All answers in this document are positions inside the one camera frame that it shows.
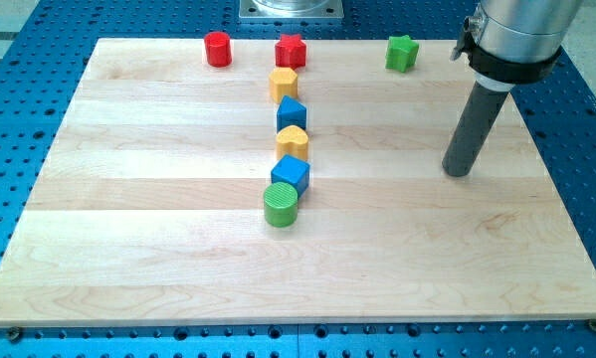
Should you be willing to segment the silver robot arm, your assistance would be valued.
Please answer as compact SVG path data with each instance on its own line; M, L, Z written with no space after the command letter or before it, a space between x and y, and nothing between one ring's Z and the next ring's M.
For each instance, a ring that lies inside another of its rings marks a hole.
M461 55L476 82L508 92L546 78L562 53L563 39L581 0L481 0L465 18L453 61Z

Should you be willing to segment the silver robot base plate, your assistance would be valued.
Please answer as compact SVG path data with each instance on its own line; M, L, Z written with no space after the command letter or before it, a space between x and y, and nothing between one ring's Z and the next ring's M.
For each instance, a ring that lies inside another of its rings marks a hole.
M239 17L266 19L342 19L342 0L240 0Z

